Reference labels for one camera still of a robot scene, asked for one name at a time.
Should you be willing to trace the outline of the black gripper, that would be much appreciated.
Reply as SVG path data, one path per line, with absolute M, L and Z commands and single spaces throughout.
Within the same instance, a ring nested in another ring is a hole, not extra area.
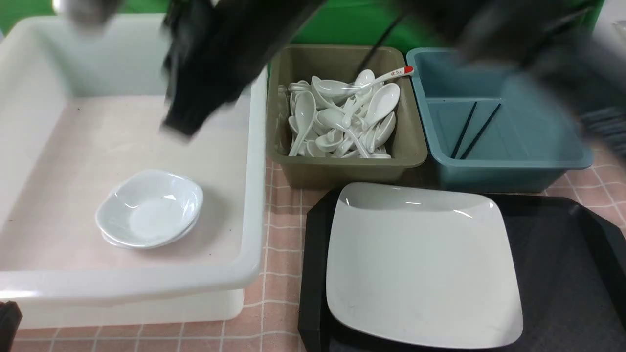
M 172 0 L 163 27 L 169 110 L 162 126 L 185 137 L 236 102 L 322 0 Z

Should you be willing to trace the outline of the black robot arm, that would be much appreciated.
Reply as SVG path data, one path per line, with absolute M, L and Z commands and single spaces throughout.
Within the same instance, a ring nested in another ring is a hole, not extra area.
M 171 0 L 163 127 L 190 138 L 237 100 L 324 0 Z M 561 100 L 583 131 L 625 158 L 625 60 L 581 27 L 594 0 L 389 0 L 468 63 L 508 63 Z

